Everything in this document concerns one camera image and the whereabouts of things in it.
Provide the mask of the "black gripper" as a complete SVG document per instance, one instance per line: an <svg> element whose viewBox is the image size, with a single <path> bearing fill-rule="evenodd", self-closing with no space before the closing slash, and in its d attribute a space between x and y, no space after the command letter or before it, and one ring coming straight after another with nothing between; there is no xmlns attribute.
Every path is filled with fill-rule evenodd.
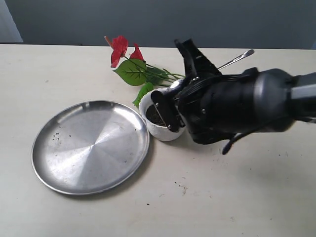
<svg viewBox="0 0 316 237"><path fill-rule="evenodd" d="M185 81L176 106L191 138L198 144L228 140L246 132L284 132L294 120L287 109L291 75L281 69L222 75L192 39L174 41L183 57ZM151 100L169 131L181 128L170 92L155 90Z"/></svg>

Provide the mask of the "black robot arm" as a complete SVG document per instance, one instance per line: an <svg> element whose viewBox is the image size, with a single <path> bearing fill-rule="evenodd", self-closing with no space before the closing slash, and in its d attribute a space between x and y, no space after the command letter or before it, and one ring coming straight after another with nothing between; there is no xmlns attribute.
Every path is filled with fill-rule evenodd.
<svg viewBox="0 0 316 237"><path fill-rule="evenodd" d="M195 143L227 140L231 146L255 132L284 132L296 121L315 121L315 74L257 68L223 74L191 39L175 45L184 59L185 77L166 92L151 94L171 132L185 127Z"/></svg>

